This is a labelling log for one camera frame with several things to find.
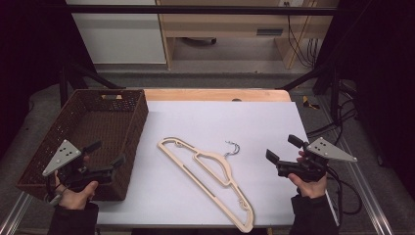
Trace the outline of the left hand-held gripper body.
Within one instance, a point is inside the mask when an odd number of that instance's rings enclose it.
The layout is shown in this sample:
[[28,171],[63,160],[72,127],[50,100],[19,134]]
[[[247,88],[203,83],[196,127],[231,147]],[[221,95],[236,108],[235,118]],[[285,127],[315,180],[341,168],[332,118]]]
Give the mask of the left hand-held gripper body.
[[61,184],[72,191],[81,191],[91,181],[97,181],[99,184],[111,183],[114,169],[111,166],[89,168],[84,161],[87,155],[83,155],[82,150],[65,139],[43,169],[42,175],[49,178],[57,173]]

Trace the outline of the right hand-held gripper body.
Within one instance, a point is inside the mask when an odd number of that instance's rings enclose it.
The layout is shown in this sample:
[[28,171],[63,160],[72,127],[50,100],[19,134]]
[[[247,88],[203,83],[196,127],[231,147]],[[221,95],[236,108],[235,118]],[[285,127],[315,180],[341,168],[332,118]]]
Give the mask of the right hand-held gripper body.
[[305,182],[317,182],[328,171],[329,160],[357,162],[356,157],[331,144],[323,137],[307,143],[302,150],[304,156],[300,162],[279,161],[276,165],[279,176],[288,177],[290,173],[293,173]]

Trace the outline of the brown woven basket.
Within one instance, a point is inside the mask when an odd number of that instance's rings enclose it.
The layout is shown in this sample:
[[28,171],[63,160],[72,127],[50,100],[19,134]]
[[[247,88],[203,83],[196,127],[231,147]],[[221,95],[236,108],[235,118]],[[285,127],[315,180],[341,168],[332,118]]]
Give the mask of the brown woven basket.
[[122,201],[126,197],[136,150],[149,109],[143,90],[80,89],[73,92],[49,128],[17,187],[42,200],[47,194],[42,171],[59,146],[69,141],[77,149],[100,141],[101,147],[90,153],[87,166],[106,167],[125,158],[96,191],[96,201]]

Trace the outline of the beige plastic clothes hanger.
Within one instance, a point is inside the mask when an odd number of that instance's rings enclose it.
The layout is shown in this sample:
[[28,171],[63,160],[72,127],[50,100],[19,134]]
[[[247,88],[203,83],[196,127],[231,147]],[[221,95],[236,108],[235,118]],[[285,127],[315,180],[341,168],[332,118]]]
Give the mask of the beige plastic clothes hanger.
[[[237,202],[240,208],[246,213],[246,219],[241,220],[235,215],[198,177],[191,169],[186,166],[178,157],[167,148],[168,144],[173,144],[178,148],[184,148],[192,153],[192,159],[200,166],[208,175],[210,175],[222,188],[231,188],[237,197]],[[213,152],[207,152],[200,150],[191,144],[185,142],[176,137],[163,138],[158,144],[158,148],[169,157],[186,175],[188,175],[199,188],[216,204],[216,206],[233,222],[233,224],[243,233],[249,233],[254,228],[254,209],[235,181],[230,164],[227,162],[226,157],[239,153],[239,146],[235,144],[235,151],[230,154],[227,153],[224,156]],[[223,177],[220,177],[218,173],[215,173],[211,167],[202,162],[202,158],[206,158],[214,161],[220,166]]]

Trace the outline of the person's right hand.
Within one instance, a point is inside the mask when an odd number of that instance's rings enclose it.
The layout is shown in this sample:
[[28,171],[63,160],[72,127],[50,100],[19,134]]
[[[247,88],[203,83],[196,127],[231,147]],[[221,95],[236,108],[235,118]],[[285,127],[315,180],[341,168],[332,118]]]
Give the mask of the person's right hand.
[[322,197],[326,194],[327,177],[323,176],[317,182],[305,182],[297,175],[290,173],[288,178],[300,189],[300,194],[303,197],[309,197],[315,199]]

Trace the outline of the person's left hand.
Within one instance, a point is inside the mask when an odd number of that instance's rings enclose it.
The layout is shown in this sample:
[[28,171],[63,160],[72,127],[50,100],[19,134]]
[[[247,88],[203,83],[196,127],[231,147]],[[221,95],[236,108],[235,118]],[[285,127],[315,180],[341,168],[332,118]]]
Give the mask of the person's left hand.
[[61,195],[59,205],[67,210],[84,210],[86,204],[95,196],[98,186],[97,181],[91,181],[80,192],[73,192],[62,185],[59,178],[56,178],[56,192]]

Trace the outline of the yellow and black tool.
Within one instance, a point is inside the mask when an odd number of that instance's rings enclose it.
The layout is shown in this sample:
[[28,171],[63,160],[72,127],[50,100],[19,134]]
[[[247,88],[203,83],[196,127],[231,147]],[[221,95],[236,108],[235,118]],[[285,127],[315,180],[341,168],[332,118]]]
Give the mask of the yellow and black tool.
[[307,98],[307,96],[302,96],[302,104],[305,108],[310,108],[313,110],[319,110],[320,106],[319,105],[315,105],[315,104],[311,104]]

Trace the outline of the black metal stand strut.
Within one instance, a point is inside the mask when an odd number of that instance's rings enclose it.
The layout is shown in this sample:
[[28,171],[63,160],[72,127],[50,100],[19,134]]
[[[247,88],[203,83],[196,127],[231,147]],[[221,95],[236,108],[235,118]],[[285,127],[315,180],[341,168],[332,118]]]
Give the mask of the black metal stand strut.
[[88,85],[84,80],[85,77],[91,78],[109,89],[121,89],[121,86],[104,79],[92,70],[88,70],[76,63],[67,63],[62,66],[59,72],[61,106],[63,106],[69,98],[69,86],[71,86],[73,90],[88,88]]
[[339,93],[340,93],[340,79],[335,65],[330,63],[323,63],[308,73],[302,75],[300,78],[280,87],[280,90],[290,91],[299,85],[315,78],[316,81],[312,87],[315,95],[322,95],[327,90],[330,90],[330,117],[334,123],[340,122],[339,115]]

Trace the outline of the black curtain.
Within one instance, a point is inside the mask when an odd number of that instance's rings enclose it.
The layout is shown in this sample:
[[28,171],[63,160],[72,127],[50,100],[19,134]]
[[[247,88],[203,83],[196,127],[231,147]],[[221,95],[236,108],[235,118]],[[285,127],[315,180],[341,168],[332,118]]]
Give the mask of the black curtain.
[[28,114],[32,94],[58,82],[63,55],[95,69],[68,0],[0,0],[0,158]]
[[340,57],[340,78],[355,82],[369,136],[415,196],[415,0],[340,0],[339,7],[367,9]]

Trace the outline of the white cabinet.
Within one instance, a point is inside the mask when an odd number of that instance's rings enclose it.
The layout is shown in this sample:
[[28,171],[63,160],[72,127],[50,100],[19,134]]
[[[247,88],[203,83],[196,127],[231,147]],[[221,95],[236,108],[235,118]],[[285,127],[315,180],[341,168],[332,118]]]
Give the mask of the white cabinet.
[[94,64],[164,64],[157,14],[73,14]]

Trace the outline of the light wooden desk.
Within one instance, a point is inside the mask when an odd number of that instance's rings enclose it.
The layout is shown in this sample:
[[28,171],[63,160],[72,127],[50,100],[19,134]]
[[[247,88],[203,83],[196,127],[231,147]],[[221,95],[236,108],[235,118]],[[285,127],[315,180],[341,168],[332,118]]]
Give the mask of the light wooden desk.
[[[311,7],[336,8],[340,0],[156,0],[159,6]],[[162,35],[180,37],[270,37],[286,69],[291,69],[305,38],[323,40],[330,16],[161,14]]]

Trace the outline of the aluminium rail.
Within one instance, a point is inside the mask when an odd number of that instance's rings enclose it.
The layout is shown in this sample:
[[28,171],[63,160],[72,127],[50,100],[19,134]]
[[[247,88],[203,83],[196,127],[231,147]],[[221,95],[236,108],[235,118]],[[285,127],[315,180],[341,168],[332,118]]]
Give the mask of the aluminium rail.
[[[329,102],[320,96],[317,96],[317,100],[319,104],[321,105],[321,109],[328,121],[332,121],[330,115],[330,105]],[[334,136],[336,138],[339,138],[339,147],[341,150],[346,151],[349,154],[352,154],[352,151],[347,144],[344,137],[341,136],[340,131],[334,130]],[[348,172],[350,174],[350,177],[356,187],[357,192],[359,193],[359,196],[362,199],[363,205],[366,209],[366,212],[376,230],[376,233],[378,235],[393,235],[392,228],[390,226],[390,223],[388,219],[386,218],[376,196],[374,195],[370,184],[367,180],[367,178],[364,176],[361,168],[359,167],[358,163],[345,163]]]
[[0,224],[0,235],[15,235],[32,199],[27,193],[20,193],[11,211]]

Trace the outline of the black horizontal frame bar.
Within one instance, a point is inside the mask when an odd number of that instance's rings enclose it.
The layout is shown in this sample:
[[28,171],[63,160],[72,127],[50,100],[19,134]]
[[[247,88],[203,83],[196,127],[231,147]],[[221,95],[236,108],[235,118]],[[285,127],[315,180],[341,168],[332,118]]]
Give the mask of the black horizontal frame bar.
[[205,15],[291,15],[334,16],[337,8],[233,7],[233,6],[150,6],[150,5],[67,5],[72,13],[87,14],[205,14]]

